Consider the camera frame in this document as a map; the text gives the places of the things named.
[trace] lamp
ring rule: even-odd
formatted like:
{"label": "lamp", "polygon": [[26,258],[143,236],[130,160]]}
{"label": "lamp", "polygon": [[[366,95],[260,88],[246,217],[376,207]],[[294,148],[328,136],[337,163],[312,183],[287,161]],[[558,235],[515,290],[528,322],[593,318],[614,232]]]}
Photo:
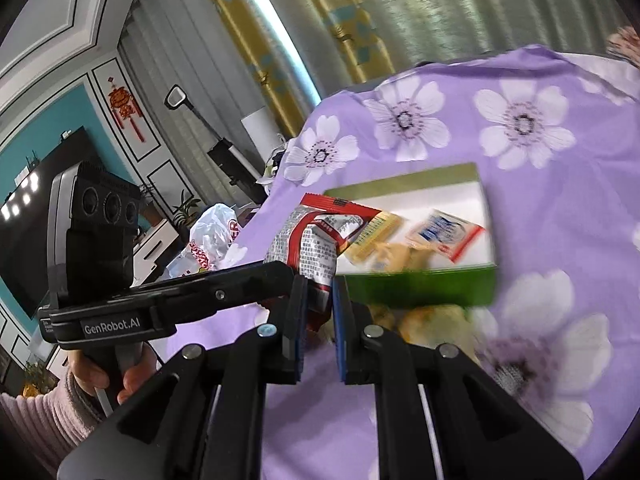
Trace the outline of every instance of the lamp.
{"label": "lamp", "polygon": [[229,177],[229,183],[242,189],[255,203],[263,203],[267,199],[267,195],[264,192],[264,188],[260,184],[256,184],[256,180],[261,177],[260,173],[229,140],[220,136],[213,126],[209,124],[209,121],[189,101],[181,86],[175,84],[164,98],[164,106],[169,110],[177,110],[182,105],[191,110],[216,139],[215,145],[207,152],[207,155]]}

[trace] plastic bag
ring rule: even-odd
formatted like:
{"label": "plastic bag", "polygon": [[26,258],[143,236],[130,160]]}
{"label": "plastic bag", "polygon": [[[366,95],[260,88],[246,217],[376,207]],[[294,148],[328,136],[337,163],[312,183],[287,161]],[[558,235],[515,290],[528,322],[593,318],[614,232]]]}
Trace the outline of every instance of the plastic bag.
{"label": "plastic bag", "polygon": [[229,246],[240,234],[236,213],[229,206],[216,204],[207,209],[191,227],[189,243],[168,266],[172,278],[218,269]]}

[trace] person's hand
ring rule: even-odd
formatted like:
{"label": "person's hand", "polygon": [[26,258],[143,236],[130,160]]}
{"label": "person's hand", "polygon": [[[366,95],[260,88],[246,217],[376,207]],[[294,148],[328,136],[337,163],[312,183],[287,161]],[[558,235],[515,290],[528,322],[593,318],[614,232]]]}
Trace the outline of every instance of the person's hand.
{"label": "person's hand", "polygon": [[[86,357],[81,350],[68,352],[69,369],[80,386],[89,395],[95,397],[96,388],[107,388],[109,376],[91,359]],[[122,404],[129,399],[142,384],[156,373],[156,354],[148,344],[142,345],[142,357],[140,362],[129,368],[122,378],[124,390],[118,394],[118,402]]]}

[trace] red snack wrapper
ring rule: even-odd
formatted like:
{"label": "red snack wrapper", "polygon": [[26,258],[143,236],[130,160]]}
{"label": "red snack wrapper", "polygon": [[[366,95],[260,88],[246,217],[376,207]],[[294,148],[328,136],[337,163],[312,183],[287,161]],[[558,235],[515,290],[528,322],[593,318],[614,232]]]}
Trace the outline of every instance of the red snack wrapper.
{"label": "red snack wrapper", "polygon": [[273,239],[264,261],[284,262],[308,278],[309,308],[327,314],[338,256],[378,213],[379,209],[307,193]]}

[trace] snack package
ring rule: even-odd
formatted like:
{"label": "snack package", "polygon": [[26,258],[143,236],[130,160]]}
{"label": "snack package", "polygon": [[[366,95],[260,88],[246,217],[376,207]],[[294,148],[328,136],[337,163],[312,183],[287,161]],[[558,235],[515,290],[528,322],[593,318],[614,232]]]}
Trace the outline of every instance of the snack package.
{"label": "snack package", "polygon": [[378,244],[371,265],[373,272],[400,272],[409,260],[411,247],[404,244]]}
{"label": "snack package", "polygon": [[431,247],[455,263],[482,231],[484,228],[477,224],[436,210],[407,235],[407,240],[416,246]]}
{"label": "snack package", "polygon": [[264,261],[284,262],[308,278],[309,308],[325,314],[338,256],[378,213],[379,209],[307,193],[273,239]]}
{"label": "snack package", "polygon": [[378,244],[371,270],[374,272],[401,272],[426,269],[433,249],[404,244]]}
{"label": "snack package", "polygon": [[233,209],[224,204],[210,207],[191,227],[187,246],[167,266],[170,277],[217,270],[240,231]]}
{"label": "snack package", "polygon": [[402,217],[381,211],[369,222],[353,244],[344,251],[344,256],[357,265],[371,256],[376,245],[387,240],[402,225]]}

